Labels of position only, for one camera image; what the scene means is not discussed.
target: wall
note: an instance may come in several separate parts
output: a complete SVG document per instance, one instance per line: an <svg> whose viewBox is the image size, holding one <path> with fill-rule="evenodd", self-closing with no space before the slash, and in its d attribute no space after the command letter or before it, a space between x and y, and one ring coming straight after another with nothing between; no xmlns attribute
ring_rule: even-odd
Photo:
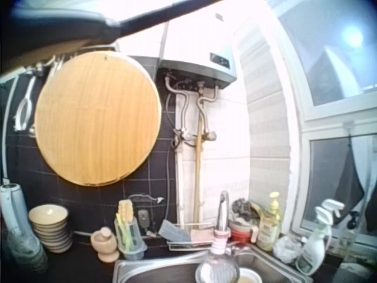
<svg viewBox="0 0 377 283"><path fill-rule="evenodd" d="M157 58L134 58L143 65L151 78L154 79L156 76ZM43 83L43 80L38 80L35 84L32 93L34 105ZM15 115L18 104L24 96L27 84L28 79L22 76L11 105L11 117ZM5 87L10 90L11 85L7 84ZM161 97L166 96L164 87L159 87L158 90ZM2 88L2 115L5 112L7 96L7 90ZM172 100L171 104L174 107L170 109L170 114L174 116L175 100ZM104 187L78 186L60 178L49 168L42 158L35 139L28 137L25 133L15 133L12 127L13 119L9 119L6 137L9 179L11 182L21 185L28 209L44 203L57 203L67 207L70 212L73 230L91 233L104 225L113 227L118 201L127 198L131 194L146 193L155 198L166 198L167 179L165 163L170 139L173 137L171 126L166 119L166 113L162 115L158 139L147 160L134 173L122 181ZM175 157L173 154L170 154L169 164L171 198L168 219L175 222ZM156 202L152 202L146 198L133 199L133 201L135 213L139 209L147 209L149 211L151 218L149 230L157 231L165 214L166 200L160 204L156 204Z"/></svg>
<svg viewBox="0 0 377 283"><path fill-rule="evenodd" d="M218 212L220 192L227 190L230 201L246 198L249 191L250 136L249 118L246 106L246 92L243 84L239 56L234 58L238 79L224 90L219 91L214 103L204 102L208 115L209 129L217 134L216 141L203 144L201 187L204 190L205 221L213 221ZM195 105L197 93L190 94L190 104L186 115L186 125L190 133L197 133L199 111ZM205 89L205 96L213 97L213 90ZM183 98L177 96L176 113L183 107ZM176 125L180 116L176 115ZM195 149L183 146L184 217L185 222L193 220Z"/></svg>
<svg viewBox="0 0 377 283"><path fill-rule="evenodd" d="M237 37L250 125L249 199L268 206L269 194L277 191L284 213L290 146L282 86L270 47L251 19L240 27Z"/></svg>

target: dish rack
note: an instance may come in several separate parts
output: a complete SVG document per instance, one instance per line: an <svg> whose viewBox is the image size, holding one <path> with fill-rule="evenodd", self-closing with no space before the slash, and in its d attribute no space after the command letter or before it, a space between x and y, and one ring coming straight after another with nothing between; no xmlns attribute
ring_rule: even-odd
<svg viewBox="0 0 377 283"><path fill-rule="evenodd" d="M187 223L187 224L174 224L174 226L191 233L192 229L214 229L213 222L202 222L202 223ZM204 249L209 249L211 247L213 240L209 241L198 241L198 242L171 242L167 241L169 250L171 251L202 251Z"/></svg>

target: electrical outlet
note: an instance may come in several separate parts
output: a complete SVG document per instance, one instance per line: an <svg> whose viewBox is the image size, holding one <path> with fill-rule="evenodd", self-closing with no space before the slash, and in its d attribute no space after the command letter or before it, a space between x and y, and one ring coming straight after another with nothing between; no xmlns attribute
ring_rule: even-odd
<svg viewBox="0 0 377 283"><path fill-rule="evenodd" d="M150 225L149 213L146 209L141 209L137 212L137 217L139 220L139 225L144 228L148 229Z"/></svg>

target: light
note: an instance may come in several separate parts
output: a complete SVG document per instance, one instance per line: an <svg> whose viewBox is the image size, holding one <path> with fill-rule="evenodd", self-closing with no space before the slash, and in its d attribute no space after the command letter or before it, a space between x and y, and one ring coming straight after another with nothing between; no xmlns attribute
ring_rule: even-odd
<svg viewBox="0 0 377 283"><path fill-rule="evenodd" d="M348 27L343 32L344 41L352 48L359 48L363 43L363 34L358 28Z"/></svg>

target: stacked bowls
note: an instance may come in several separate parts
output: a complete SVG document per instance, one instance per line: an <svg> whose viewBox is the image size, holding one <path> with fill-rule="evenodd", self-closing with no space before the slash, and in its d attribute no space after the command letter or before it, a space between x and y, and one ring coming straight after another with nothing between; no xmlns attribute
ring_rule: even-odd
<svg viewBox="0 0 377 283"><path fill-rule="evenodd" d="M67 226L68 211L59 205L41 205L29 212L34 232L49 251L61 254L72 246L72 232Z"/></svg>

